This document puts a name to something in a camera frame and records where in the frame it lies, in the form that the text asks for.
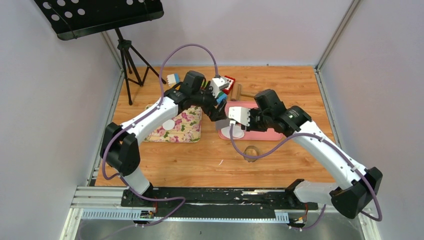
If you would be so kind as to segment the pink rectangular tray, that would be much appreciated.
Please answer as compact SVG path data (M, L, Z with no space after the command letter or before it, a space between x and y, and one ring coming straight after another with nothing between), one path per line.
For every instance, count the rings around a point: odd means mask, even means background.
M244 107L244 108L257 108L257 104L254 101L229 101L226 104L225 112L228 114L230 107ZM266 132L259 131L246 131L242 130L240 125L236 125L233 130L233 138L235 140L243 141L279 141L283 138L282 133L275 132L272 128Z

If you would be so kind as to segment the white dough ball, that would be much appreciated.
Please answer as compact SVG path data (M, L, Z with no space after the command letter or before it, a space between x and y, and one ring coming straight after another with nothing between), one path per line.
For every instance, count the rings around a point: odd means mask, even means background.
M241 139L245 136L245 132L240 125L234 125L232 131L230 126L224 127L220 130L220 133L224 139L230 139L231 137L233 137L233 139Z

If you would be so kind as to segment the wooden dough roller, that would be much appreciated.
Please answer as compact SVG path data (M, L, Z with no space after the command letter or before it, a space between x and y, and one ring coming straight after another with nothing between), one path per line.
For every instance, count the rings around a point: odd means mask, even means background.
M247 92L242 90L242 85L237 83L233 88L230 95L230 101L237 102L240 100L240 97L248 97L248 98L254 98L255 93L253 92Z

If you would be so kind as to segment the metal dough scraper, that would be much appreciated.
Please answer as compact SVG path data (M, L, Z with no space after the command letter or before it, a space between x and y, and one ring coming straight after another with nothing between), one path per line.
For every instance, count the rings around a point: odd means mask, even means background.
M230 119L222 119L215 122L215 130L219 131L230 126Z

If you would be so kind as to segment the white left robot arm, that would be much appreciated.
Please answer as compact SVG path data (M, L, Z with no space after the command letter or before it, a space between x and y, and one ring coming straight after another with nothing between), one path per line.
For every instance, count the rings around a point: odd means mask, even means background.
M218 98L228 85L222 76L207 81L203 74L190 70L150 108L124 123L107 125L101 146L102 164L117 171L135 192L133 198L140 206L149 206L153 201L153 193L149 190L151 183L139 168L140 144L166 121L193 106L201 108L212 122L226 119L227 102L218 101Z

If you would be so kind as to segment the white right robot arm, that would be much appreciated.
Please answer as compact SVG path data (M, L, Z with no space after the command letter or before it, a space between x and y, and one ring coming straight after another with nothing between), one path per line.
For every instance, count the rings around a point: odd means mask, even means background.
M377 194L383 173L354 160L331 139L301 107L285 107L277 93L266 89L254 96L256 108L249 111L247 131L273 129L285 141L294 140L307 150L334 178L334 183L301 180L285 195L286 204L298 209L306 202L333 206L340 214L354 219L363 214L380 222L383 219Z

